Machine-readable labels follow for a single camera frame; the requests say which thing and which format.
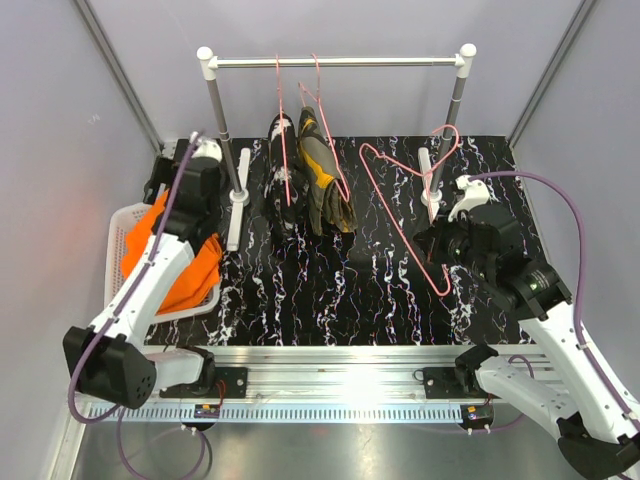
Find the camouflage yellow olive trousers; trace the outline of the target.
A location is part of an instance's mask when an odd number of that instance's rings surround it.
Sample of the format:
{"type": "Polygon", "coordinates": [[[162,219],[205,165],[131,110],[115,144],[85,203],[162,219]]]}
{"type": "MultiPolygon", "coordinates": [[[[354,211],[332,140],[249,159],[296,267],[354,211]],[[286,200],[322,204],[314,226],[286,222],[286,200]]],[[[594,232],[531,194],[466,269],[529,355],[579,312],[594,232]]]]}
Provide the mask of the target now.
{"type": "Polygon", "coordinates": [[[340,193],[340,172],[311,106],[301,109],[298,151],[309,182],[308,210],[313,233],[323,234],[323,222],[340,232],[353,233],[357,228],[353,201],[346,201],[340,193]]]}

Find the black white splatter trousers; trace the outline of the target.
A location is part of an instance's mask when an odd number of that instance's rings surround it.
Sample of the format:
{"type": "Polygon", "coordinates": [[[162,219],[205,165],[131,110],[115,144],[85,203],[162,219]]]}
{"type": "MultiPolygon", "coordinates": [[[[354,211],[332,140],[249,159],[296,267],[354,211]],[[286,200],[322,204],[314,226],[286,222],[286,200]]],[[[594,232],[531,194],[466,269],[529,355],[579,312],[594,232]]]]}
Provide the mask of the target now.
{"type": "Polygon", "coordinates": [[[290,237],[307,210],[309,183],[300,158],[293,120],[277,115],[268,132],[263,196],[273,232],[290,237]]]}

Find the orange trousers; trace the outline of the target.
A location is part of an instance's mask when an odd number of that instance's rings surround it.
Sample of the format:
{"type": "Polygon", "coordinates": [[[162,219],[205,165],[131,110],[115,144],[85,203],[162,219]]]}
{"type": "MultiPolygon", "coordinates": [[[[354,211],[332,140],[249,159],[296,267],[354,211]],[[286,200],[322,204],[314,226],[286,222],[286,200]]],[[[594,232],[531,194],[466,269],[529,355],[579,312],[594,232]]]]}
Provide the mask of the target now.
{"type": "Polygon", "coordinates": [[[161,223],[169,196],[169,190],[158,196],[127,234],[128,252],[120,265],[127,286],[140,274],[144,275],[135,291],[145,289],[156,294],[157,315],[200,304],[220,282],[223,256],[218,234],[213,233],[197,244],[171,233],[170,225],[161,223]]]}

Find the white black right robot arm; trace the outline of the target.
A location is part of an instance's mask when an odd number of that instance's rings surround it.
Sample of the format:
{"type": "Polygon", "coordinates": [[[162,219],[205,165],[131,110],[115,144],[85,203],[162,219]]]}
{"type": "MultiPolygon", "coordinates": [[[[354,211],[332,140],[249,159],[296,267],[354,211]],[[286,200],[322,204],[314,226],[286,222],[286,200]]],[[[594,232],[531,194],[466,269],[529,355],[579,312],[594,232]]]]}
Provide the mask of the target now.
{"type": "Polygon", "coordinates": [[[430,262],[466,268],[540,347],[565,388],[558,392],[480,344],[456,358],[456,389],[507,401],[542,427],[585,479],[638,478],[639,404],[618,379],[600,378],[591,363],[598,350],[586,346],[588,333],[574,323],[576,301],[551,265],[525,254],[510,212],[486,204],[440,216],[414,240],[430,262]]]}

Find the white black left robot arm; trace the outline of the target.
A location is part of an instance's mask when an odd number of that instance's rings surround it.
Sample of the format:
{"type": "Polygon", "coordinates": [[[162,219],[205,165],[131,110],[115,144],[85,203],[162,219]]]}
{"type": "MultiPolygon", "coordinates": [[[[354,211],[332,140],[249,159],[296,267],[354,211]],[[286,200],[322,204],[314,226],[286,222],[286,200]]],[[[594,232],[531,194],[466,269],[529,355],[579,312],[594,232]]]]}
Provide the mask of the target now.
{"type": "Polygon", "coordinates": [[[62,345],[70,383],[67,404],[79,414],[82,393],[115,407],[140,408],[158,390],[183,385],[195,397],[213,392],[212,357],[196,347],[144,354],[146,333],[179,276],[218,230],[222,153],[193,133],[160,218],[131,275],[89,326],[72,327],[62,345]]]}

